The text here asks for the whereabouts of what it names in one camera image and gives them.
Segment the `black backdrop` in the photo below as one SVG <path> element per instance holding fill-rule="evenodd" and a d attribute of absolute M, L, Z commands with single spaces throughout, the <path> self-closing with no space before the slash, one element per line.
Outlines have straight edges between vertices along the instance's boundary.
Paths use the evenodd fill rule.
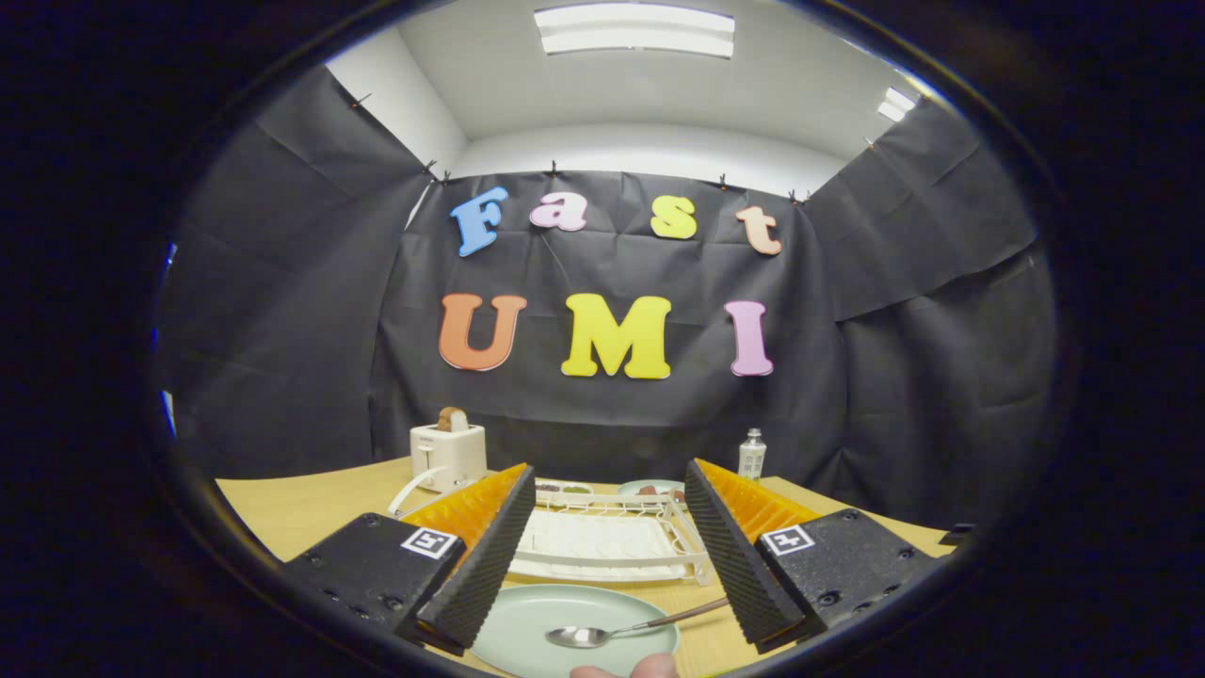
<path fill-rule="evenodd" d="M 312 71 L 231 141 L 186 211 L 164 355 L 180 444 L 214 476 L 405 456 L 408 429 L 448 405 L 486 425 L 494 468 L 610 482 L 676 478 L 695 456 L 731 466 L 758 426 L 766 474 L 930 525 L 978 520 L 1023 468 L 1053 360 L 1050 282 L 1009 177 L 937 105 L 793 204 L 619 172 L 442 185 L 349 102 Z M 510 193 L 498 240 L 459 257 L 448 214 L 494 185 Z M 528 223 L 554 190 L 589 200 L 586 229 Z M 690 197 L 694 237 L 653 235 L 662 194 Z M 777 219 L 782 253 L 748 244 L 734 216 L 748 205 Z M 493 295 L 528 299 L 498 370 L 440 359 L 454 291 L 486 300 L 477 348 Z M 617 319 L 636 296 L 668 297 L 671 377 L 560 375 L 572 293 L 604 295 Z M 769 377 L 729 372 L 735 299 L 768 307 Z"/>

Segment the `white dish rack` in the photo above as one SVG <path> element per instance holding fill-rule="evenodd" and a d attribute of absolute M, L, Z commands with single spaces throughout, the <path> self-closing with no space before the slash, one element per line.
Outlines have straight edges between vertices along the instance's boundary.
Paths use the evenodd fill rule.
<path fill-rule="evenodd" d="M 536 491 L 510 572 L 578 582 L 711 583 L 703 540 L 665 495 Z"/>

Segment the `spoon handle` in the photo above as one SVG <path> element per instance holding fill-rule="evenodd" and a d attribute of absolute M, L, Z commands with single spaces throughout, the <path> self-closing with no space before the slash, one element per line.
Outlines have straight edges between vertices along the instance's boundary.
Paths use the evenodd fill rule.
<path fill-rule="evenodd" d="M 654 619 L 652 621 L 646 621 L 643 624 L 637 624 L 636 626 L 633 626 L 631 630 L 633 631 L 637 631 L 640 629 L 652 629 L 653 626 L 662 626 L 662 625 L 665 625 L 665 624 L 672 624 L 675 621 L 678 621 L 678 620 L 682 620 L 682 619 L 687 619 L 689 617 L 694 617 L 696 614 L 703 614 L 705 612 L 711 612 L 711 611 L 713 611 L 716 608 L 724 607 L 725 605 L 728 605 L 728 599 L 723 597 L 723 599 L 719 599 L 718 601 L 711 601 L 710 603 L 701 605 L 701 606 L 699 606 L 696 608 L 692 608 L 692 609 L 688 609 L 686 612 L 680 612 L 677 614 L 671 614 L 669 617 L 663 617 L 660 619 Z"/>

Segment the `foam letter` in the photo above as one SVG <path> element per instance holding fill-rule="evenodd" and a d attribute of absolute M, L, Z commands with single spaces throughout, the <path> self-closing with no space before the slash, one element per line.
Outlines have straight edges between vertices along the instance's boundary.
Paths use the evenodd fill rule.
<path fill-rule="evenodd" d="M 494 341 L 484 352 L 469 347 L 469 324 L 472 311 L 481 305 L 476 294 L 448 294 L 443 296 L 443 325 L 440 328 L 440 355 L 457 370 L 486 372 L 506 362 L 515 344 L 515 325 L 519 308 L 527 307 L 527 299 L 504 294 L 494 296 L 489 303 L 498 308 L 494 320 Z"/>
<path fill-rule="evenodd" d="M 452 210 L 452 216 L 460 224 L 462 257 L 468 257 L 498 237 L 498 234 L 487 229 L 486 224 L 498 225 L 498 222 L 502 220 L 502 210 L 498 202 L 506 196 L 506 189 L 498 185 Z"/>
<path fill-rule="evenodd" d="M 545 228 L 581 230 L 586 225 L 586 197 L 577 193 L 548 193 L 531 210 L 531 223 Z"/>
<path fill-rule="evenodd" d="M 594 377 L 599 366 L 590 360 L 593 346 L 602 370 L 611 377 L 618 372 L 628 349 L 631 349 L 631 360 L 623 367 L 628 377 L 665 379 L 670 376 L 670 366 L 665 362 L 669 299 L 640 296 L 618 325 L 606 300 L 598 294 L 571 294 L 565 305 L 574 309 L 574 343 L 560 372 L 570 377 Z"/>
<path fill-rule="evenodd" d="M 765 358 L 765 342 L 762 338 L 765 306 L 757 301 L 728 301 L 724 309 L 733 316 L 733 326 L 736 329 L 736 362 L 733 364 L 733 375 L 765 377 L 774 372 L 774 364 Z"/>
<path fill-rule="evenodd" d="M 686 240 L 694 235 L 694 202 L 677 195 L 662 195 L 653 200 L 653 218 L 649 224 L 653 232 L 662 237 Z"/>
<path fill-rule="evenodd" d="M 774 217 L 763 213 L 762 207 L 745 207 L 736 212 L 736 218 L 745 222 L 745 235 L 754 249 L 763 254 L 777 254 L 782 250 L 782 242 L 770 240 L 770 226 L 777 223 Z"/>

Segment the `white wall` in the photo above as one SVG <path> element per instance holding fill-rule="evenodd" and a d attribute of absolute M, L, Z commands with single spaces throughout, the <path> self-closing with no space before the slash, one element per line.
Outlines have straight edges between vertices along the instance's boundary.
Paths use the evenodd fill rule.
<path fill-rule="evenodd" d="M 699 126 L 583 124 L 472 141 L 452 176 L 548 170 L 617 170 L 725 181 L 803 199 L 847 163 L 786 141 Z"/>
<path fill-rule="evenodd" d="M 327 67 L 415 155 L 449 170 L 469 145 L 455 116 L 423 75 L 396 28 L 345 51 Z"/>

